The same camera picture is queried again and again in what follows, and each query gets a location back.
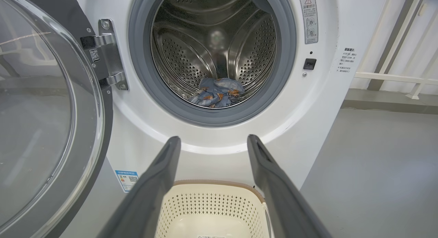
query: gray rubber gasket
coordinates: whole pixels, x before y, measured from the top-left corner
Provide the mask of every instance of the gray rubber gasket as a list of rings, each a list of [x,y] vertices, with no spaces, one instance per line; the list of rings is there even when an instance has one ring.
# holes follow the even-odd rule
[[[227,109],[206,109],[175,95],[160,78],[152,59],[151,33],[155,13],[163,0],[134,0],[128,24],[128,42],[133,66],[149,95],[173,116],[191,124],[229,126],[263,111],[286,84],[294,65],[297,34],[288,0],[267,0],[276,19],[277,59],[272,74],[258,92],[242,104]]]

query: laundry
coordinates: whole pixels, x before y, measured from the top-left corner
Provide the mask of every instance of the laundry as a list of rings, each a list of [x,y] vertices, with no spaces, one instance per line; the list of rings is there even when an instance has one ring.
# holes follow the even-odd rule
[[[243,93],[244,87],[236,80],[203,78],[190,102],[211,108],[227,107],[236,104]]]

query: gray instruction sticker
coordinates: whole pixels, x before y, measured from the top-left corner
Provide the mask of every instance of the gray instruction sticker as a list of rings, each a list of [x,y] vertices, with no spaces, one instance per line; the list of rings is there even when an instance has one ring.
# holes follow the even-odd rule
[[[300,0],[304,20],[305,43],[318,42],[318,12],[316,0]]]

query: blue and orange garment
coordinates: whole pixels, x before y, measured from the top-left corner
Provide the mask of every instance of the blue and orange garment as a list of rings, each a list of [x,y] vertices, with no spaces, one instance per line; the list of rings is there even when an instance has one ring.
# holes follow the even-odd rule
[[[203,78],[190,102],[204,107],[227,107],[237,103],[244,93],[244,87],[230,78]]]

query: door hinge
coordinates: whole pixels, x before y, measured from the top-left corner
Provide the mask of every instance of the door hinge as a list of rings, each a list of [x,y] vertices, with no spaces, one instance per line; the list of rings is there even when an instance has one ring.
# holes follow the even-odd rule
[[[84,49],[98,48],[102,50],[108,68],[108,77],[99,80],[101,85],[115,85],[119,90],[129,90],[128,82],[120,58],[114,23],[111,19],[100,19],[99,35],[81,38]]]

